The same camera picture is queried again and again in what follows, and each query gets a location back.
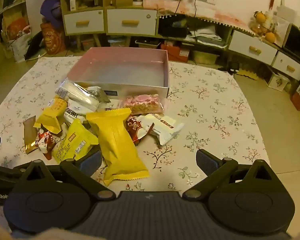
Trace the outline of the orange fruit lower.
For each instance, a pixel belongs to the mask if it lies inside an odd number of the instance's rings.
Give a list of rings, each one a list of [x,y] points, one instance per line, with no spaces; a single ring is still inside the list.
[[[267,32],[265,35],[264,35],[264,38],[266,39],[266,41],[268,41],[269,43],[275,43],[276,41],[276,36],[274,33],[272,32]]]

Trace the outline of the brown gold snack bar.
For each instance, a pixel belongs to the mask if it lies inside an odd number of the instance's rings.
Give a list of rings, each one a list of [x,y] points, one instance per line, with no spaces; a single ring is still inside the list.
[[[38,148],[37,146],[37,129],[34,127],[36,117],[32,116],[23,122],[24,126],[24,148],[25,153],[30,154]]]

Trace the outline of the clear barcode cracker pack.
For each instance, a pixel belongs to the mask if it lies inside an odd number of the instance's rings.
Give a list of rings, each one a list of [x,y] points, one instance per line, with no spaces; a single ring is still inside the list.
[[[90,94],[80,85],[68,79],[65,79],[56,89],[56,94],[66,101],[69,99],[74,100],[93,112],[97,111],[100,104],[97,98],[95,98],[92,94]]]

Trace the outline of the small yellow snack pack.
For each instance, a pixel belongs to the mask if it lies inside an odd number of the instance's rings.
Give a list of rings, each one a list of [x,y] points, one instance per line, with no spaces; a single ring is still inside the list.
[[[64,122],[64,113],[67,106],[68,102],[62,98],[53,98],[36,119],[33,125],[34,128],[44,127],[53,134],[59,134],[62,131],[61,125]]]

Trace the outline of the large yellow snack pack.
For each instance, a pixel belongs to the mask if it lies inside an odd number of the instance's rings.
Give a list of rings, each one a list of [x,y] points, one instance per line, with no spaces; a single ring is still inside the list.
[[[103,178],[106,186],[115,180],[149,177],[149,171],[139,158],[136,146],[125,127],[130,114],[130,109],[120,108],[86,115],[86,120],[98,137],[106,162]]]

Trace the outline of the pink nougat clear pack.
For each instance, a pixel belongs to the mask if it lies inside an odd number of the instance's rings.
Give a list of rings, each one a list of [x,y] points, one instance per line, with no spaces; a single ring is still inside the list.
[[[163,113],[164,105],[158,94],[128,96],[121,101],[121,108],[129,108],[132,115]]]

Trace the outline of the red small candy wrapper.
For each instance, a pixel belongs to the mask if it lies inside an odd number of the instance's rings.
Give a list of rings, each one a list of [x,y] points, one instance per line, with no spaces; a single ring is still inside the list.
[[[52,159],[52,150],[56,141],[49,131],[40,128],[36,137],[36,146],[40,149],[47,160]]]

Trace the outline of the wooden cabinet with drawers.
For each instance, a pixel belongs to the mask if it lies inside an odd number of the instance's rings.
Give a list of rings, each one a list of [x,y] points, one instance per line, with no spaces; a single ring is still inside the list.
[[[235,15],[256,36],[185,15],[161,15],[156,10],[133,5],[133,0],[61,0],[61,10],[68,36],[91,34],[98,38],[100,34],[107,34],[158,38],[161,42],[188,42],[193,48],[217,49],[231,56],[256,60],[269,66],[276,76],[300,81],[300,59],[282,48],[289,25],[300,29],[300,10],[292,8],[285,0],[270,0],[268,9],[257,10],[254,8],[257,2],[206,2]],[[256,11],[265,14],[267,19],[264,24],[256,22]],[[264,35],[267,32],[275,34],[275,43],[266,41]]]

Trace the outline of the orange fruit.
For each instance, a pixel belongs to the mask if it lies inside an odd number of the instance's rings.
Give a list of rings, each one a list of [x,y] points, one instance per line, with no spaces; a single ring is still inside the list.
[[[264,35],[264,38],[266,39],[266,41],[268,41],[269,43],[275,43],[276,41],[276,36],[274,33],[272,32],[267,32],[265,35]]]
[[[256,11],[254,13],[254,18],[255,18],[255,20],[258,24],[264,24],[266,22],[266,19],[267,19],[265,14],[261,11]]]

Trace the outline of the white black-text snack pack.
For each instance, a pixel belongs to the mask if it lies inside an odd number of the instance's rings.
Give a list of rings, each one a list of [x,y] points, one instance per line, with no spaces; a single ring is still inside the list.
[[[68,106],[66,107],[64,112],[65,123],[70,126],[74,120],[78,119],[81,124],[86,124],[86,114],[92,112],[92,110],[82,106],[77,101],[69,99]]]

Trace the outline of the pink cardboard box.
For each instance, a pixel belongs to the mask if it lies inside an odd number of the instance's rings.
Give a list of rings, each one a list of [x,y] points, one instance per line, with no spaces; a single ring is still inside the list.
[[[93,47],[66,76],[82,87],[99,86],[111,99],[158,94],[168,96],[169,62],[165,50]]]

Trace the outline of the silver small snack pack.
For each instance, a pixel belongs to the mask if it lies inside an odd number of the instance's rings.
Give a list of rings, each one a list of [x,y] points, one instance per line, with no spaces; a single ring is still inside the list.
[[[109,103],[110,99],[108,98],[105,91],[99,86],[90,86],[87,88],[87,92],[93,95],[99,102]]]

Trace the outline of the orange fruit upper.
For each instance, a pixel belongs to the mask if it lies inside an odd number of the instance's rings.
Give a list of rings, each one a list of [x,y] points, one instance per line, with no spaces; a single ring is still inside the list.
[[[266,22],[266,19],[267,19],[265,14],[261,11],[256,11],[254,13],[254,18],[255,18],[255,20],[258,24],[264,24]]]

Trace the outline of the red white candy pack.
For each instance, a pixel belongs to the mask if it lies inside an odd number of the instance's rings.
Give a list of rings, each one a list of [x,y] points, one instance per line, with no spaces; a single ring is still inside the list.
[[[154,123],[146,124],[137,118],[130,115],[126,121],[126,130],[128,131],[134,145],[138,145],[140,141],[148,135],[154,127]]]

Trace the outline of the yellow labelled snack pack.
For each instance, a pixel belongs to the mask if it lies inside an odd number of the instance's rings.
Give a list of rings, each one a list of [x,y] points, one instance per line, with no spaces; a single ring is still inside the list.
[[[98,144],[97,136],[75,119],[61,143],[53,148],[52,156],[58,164],[67,159],[79,160]]]

